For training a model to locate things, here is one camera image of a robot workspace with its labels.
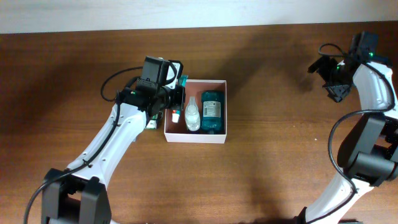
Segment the pink box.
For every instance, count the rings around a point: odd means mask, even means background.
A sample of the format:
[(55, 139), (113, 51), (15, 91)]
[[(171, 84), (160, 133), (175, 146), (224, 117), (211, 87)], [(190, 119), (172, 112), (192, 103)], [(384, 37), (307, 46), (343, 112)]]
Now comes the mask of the pink box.
[(185, 104), (188, 105), (191, 96), (195, 97), (200, 115), (203, 114), (201, 94), (205, 91), (215, 90), (223, 92), (224, 105), (221, 109), (224, 127), (220, 133), (208, 134), (202, 130), (195, 133), (190, 132), (185, 123), (185, 110), (180, 112), (178, 123), (172, 122), (172, 110), (166, 110), (164, 114), (164, 135), (167, 142), (184, 143), (212, 143), (224, 144), (228, 133), (228, 104), (227, 104), (227, 81), (226, 80), (194, 80), (188, 79), (185, 85)]

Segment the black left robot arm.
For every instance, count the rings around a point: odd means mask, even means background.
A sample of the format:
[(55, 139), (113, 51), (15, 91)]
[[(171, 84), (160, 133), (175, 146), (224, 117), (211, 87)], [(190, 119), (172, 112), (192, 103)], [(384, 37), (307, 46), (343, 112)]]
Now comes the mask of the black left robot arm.
[(104, 126), (65, 170), (50, 169), (40, 186), (42, 223), (113, 223), (108, 185), (125, 152), (153, 115), (181, 109), (185, 89), (126, 86)]

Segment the green Dettol soap bar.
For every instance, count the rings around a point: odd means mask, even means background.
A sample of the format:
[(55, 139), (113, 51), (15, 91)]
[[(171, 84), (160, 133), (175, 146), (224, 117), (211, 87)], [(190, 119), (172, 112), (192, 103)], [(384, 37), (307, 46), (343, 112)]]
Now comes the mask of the green Dettol soap bar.
[(162, 111), (160, 111), (157, 115), (154, 115), (153, 117), (151, 117), (151, 119), (147, 123), (146, 129), (157, 129), (158, 124), (160, 123), (160, 121), (163, 118), (163, 114), (164, 113)]

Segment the clear foam soap pump bottle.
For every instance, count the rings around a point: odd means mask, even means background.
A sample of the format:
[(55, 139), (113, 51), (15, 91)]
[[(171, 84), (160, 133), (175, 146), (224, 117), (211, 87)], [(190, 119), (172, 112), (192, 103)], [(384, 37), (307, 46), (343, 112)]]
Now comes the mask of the clear foam soap pump bottle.
[(200, 128), (200, 113), (194, 96), (189, 98), (185, 108), (185, 124), (191, 132), (198, 131)]

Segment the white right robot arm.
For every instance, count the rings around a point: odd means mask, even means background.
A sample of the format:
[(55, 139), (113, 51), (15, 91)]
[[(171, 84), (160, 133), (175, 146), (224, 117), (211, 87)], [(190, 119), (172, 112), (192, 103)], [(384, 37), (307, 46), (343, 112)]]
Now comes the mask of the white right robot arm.
[(348, 51), (319, 51), (308, 68), (324, 80), (323, 88), (341, 102), (356, 88), (361, 109), (342, 116), (328, 137), (328, 156), (336, 175), (321, 196), (302, 209), (296, 223), (342, 223), (366, 193), (397, 178), (397, 95), (392, 62), (376, 54), (378, 36), (360, 32)]

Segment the green Colgate toothpaste tube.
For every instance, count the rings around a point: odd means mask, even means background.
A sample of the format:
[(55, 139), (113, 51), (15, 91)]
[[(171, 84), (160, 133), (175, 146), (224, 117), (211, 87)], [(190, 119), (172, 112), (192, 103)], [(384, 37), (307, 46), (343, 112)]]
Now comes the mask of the green Colgate toothpaste tube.
[[(178, 85), (185, 87), (186, 82), (188, 79), (188, 75), (182, 75), (179, 79), (178, 79)], [(178, 110), (172, 110), (172, 122), (173, 123), (178, 123), (179, 119), (180, 119), (180, 115), (181, 115), (182, 109), (178, 109)]]

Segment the teal Listerine mouthwash bottle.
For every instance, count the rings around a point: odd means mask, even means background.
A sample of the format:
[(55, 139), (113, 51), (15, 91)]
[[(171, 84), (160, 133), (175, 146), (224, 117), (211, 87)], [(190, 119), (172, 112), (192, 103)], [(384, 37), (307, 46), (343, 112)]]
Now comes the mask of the teal Listerine mouthwash bottle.
[(224, 93), (208, 90), (201, 94), (201, 129), (208, 134), (222, 134), (224, 131)]

